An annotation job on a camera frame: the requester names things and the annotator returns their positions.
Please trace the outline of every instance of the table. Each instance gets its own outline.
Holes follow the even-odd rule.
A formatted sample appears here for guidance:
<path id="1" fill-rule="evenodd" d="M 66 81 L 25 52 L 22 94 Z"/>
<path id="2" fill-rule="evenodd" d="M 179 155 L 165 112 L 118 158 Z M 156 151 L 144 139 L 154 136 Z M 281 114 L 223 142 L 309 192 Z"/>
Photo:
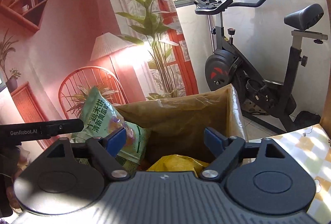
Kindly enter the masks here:
<path id="1" fill-rule="evenodd" d="M 307 213 L 320 224 L 328 224 L 331 221 L 331 140 L 326 132 L 317 124 L 271 138 L 315 180 L 316 195 Z M 261 139 L 250 142 L 260 143 Z"/>

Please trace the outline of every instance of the wall mural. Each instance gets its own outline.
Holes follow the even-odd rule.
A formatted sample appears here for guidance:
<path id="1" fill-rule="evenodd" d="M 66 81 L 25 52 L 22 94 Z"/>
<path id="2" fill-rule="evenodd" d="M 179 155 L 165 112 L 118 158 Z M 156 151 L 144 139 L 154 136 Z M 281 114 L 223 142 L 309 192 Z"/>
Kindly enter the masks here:
<path id="1" fill-rule="evenodd" d="M 198 93 L 172 0 L 0 0 L 0 71 L 25 122 Z M 40 141 L 46 148 L 52 141 Z"/>

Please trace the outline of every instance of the wooden chair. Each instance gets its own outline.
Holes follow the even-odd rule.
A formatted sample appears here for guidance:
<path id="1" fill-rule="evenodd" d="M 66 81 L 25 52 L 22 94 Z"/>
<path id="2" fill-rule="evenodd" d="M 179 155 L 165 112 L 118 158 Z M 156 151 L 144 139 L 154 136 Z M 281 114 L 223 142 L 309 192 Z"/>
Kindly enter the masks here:
<path id="1" fill-rule="evenodd" d="M 62 82 L 59 89 L 59 102 L 67 119 L 77 118 L 78 111 L 69 111 L 75 104 L 72 96 L 81 94 L 82 87 L 85 89 L 97 85 L 105 85 L 117 93 L 111 95 L 111 103 L 128 103 L 122 85 L 108 69 L 99 66 L 87 66 L 73 71 Z"/>

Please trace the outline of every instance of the bike handlebar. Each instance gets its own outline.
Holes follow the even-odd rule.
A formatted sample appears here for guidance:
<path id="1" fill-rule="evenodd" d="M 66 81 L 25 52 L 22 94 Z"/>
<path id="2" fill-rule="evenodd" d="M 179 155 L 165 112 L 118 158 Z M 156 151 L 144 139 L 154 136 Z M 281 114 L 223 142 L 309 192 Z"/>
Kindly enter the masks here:
<path id="1" fill-rule="evenodd" d="M 229 7 L 232 6 L 245 6 L 245 7 L 259 7 L 261 6 L 265 1 L 267 0 L 259 0 L 257 3 L 242 3 L 242 2 L 235 2 L 229 5 Z"/>
<path id="2" fill-rule="evenodd" d="M 195 10 L 195 13 L 197 15 L 217 15 L 221 13 L 223 10 L 228 8 L 233 3 L 233 0 L 225 0 L 223 3 L 221 3 L 218 7 L 213 9 L 208 9 L 205 7 L 200 7 Z"/>

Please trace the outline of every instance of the red logo on flywheel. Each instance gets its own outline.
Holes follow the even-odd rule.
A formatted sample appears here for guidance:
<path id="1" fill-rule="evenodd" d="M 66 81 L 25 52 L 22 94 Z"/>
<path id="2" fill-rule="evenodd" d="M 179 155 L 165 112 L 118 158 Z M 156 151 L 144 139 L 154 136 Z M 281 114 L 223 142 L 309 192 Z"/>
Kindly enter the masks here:
<path id="1" fill-rule="evenodd" d="M 224 73 L 226 75 L 228 75 L 228 73 L 226 71 L 223 72 L 223 70 L 221 68 L 219 68 L 219 67 L 214 67 L 214 70 L 217 71 L 221 75 L 223 75 Z M 211 75 L 210 75 L 211 79 L 213 79 L 216 75 L 217 75 L 216 72 L 212 72 Z"/>

